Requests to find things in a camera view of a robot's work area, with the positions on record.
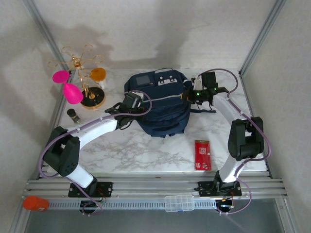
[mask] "red card package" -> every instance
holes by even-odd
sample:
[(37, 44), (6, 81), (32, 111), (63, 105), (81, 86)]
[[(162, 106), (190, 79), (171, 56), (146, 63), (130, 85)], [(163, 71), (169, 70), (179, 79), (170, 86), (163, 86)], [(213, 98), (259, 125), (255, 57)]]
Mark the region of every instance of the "red card package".
[(211, 171), (209, 141), (195, 140), (195, 169)]

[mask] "gray floor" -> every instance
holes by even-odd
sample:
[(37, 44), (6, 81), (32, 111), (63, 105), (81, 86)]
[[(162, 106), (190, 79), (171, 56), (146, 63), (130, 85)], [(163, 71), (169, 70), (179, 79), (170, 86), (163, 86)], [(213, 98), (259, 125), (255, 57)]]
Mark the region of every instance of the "gray floor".
[[(246, 201), (236, 201), (242, 206)], [(32, 212), (26, 233), (282, 233), (273, 199), (253, 200), (244, 211), (219, 216), (215, 210), (107, 210), (99, 216), (79, 211)]]

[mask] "orange object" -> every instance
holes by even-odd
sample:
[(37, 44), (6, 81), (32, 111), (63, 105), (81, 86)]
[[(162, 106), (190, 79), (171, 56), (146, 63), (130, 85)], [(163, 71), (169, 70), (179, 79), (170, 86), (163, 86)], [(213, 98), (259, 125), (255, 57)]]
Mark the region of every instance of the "orange object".
[(24, 200), (23, 207), (26, 210), (46, 211), (49, 207), (49, 201), (36, 196), (29, 196)]
[(96, 68), (91, 71), (91, 79), (100, 82), (106, 78), (106, 71), (103, 68)]

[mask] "metal frame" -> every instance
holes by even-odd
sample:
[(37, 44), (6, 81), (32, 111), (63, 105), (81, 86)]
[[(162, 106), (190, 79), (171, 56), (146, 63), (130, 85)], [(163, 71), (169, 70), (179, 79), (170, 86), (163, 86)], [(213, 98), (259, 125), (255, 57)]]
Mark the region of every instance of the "metal frame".
[[(258, 52), (263, 40), (268, 34), (273, 22), (275, 21), (279, 11), (286, 0), (277, 0), (265, 21), (255, 43), (253, 44), (241, 70), (241, 78), (247, 71), (256, 53)], [(64, 61), (62, 54), (55, 41), (52, 38), (46, 24), (44, 23), (38, 9), (33, 0), (23, 0), (25, 6), (33, 17), (43, 37), (49, 44), (53, 54), (59, 61)], [(59, 124), (61, 115), (65, 106), (65, 99), (60, 101), (59, 108), (54, 115), (53, 126)], [(112, 197), (109, 198), (110, 208), (121, 209), (137, 209), (140, 208), (163, 208), (163, 200), (165, 196), (191, 194), (196, 203), (196, 209), (207, 209), (206, 203), (209, 200), (215, 200), (219, 197), (200, 198), (197, 187), (198, 181), (212, 181), (214, 172), (162, 172), (162, 173), (94, 173), (99, 181), (113, 182)], [(242, 172), (240, 178), (246, 181), (252, 189), (253, 198), (273, 198), (280, 213), (280, 218), (285, 232), (299, 232), (294, 222), (292, 210), (290, 208), (286, 190), (282, 179), (271, 179), (270, 173), (266, 172)], [(80, 209), (80, 202), (87, 200), (86, 198), (68, 198), (69, 182), (62, 177), (55, 179), (43, 179), (38, 177), (37, 180), (29, 180), (23, 192), (22, 200), (19, 204), (16, 216), (10, 229), (10, 233), (21, 233), (25, 231), (30, 211), (22, 208), (22, 201), (30, 195), (36, 195), (48, 199), (50, 207), (53, 209)], [(242, 185), (242, 197), (240, 199), (248, 199), (249, 193), (245, 186)]]

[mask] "backpack strap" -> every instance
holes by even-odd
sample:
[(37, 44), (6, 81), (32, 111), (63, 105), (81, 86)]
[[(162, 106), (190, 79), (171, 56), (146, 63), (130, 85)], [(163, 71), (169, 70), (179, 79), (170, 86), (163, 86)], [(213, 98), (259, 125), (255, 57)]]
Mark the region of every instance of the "backpack strap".
[(215, 110), (206, 110), (206, 109), (202, 109), (202, 110), (199, 110), (199, 109), (190, 109), (190, 112), (191, 113), (216, 113)]

